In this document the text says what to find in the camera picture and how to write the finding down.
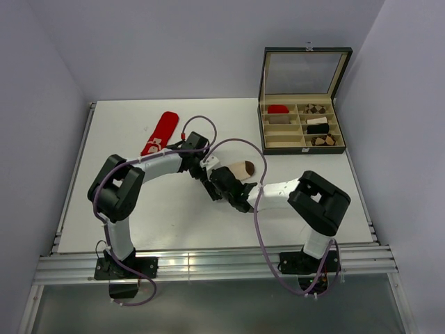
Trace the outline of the beige sock brown toe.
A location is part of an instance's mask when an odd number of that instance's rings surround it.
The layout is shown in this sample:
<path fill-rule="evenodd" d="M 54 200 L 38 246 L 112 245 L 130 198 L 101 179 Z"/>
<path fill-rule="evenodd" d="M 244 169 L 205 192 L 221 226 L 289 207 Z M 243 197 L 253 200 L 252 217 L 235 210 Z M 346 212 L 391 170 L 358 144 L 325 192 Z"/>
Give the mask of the beige sock brown toe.
<path fill-rule="evenodd" d="M 232 172 L 234 177 L 240 181 L 247 180 L 255 173 L 255 166 L 251 161 L 238 161 L 228 165 L 228 169 Z"/>

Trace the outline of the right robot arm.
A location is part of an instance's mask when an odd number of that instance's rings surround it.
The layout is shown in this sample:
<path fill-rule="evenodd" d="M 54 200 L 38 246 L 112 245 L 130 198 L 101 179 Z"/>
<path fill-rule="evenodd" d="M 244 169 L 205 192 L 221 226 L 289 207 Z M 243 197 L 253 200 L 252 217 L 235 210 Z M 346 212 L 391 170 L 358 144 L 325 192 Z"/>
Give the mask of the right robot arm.
<path fill-rule="evenodd" d="M 210 172 L 208 183 L 216 200 L 224 199 L 242 213 L 294 209 L 310 227 L 300 256 L 308 271 L 316 271 L 324 264 L 328 244 L 351 203 L 345 191 L 311 170 L 288 182 L 261 185 L 243 183 L 228 167 L 220 167 Z"/>

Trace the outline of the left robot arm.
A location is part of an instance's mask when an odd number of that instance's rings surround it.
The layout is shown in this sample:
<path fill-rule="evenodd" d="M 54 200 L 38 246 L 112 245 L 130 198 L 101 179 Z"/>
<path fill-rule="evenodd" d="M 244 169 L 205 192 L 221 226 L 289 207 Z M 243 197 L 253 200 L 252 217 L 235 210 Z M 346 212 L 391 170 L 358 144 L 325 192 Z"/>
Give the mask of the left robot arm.
<path fill-rule="evenodd" d="M 218 197 L 201 166 L 210 146 L 207 138 L 191 132 L 187 139 L 159 152 L 132 161 L 113 154 L 105 161 L 87 197 L 94 215 L 103 223 L 107 252 L 113 258 L 110 268 L 118 277 L 127 278 L 136 268 L 129 216 L 144 183 L 167 174 L 189 172 L 193 179 L 201 181 L 212 199 Z"/>

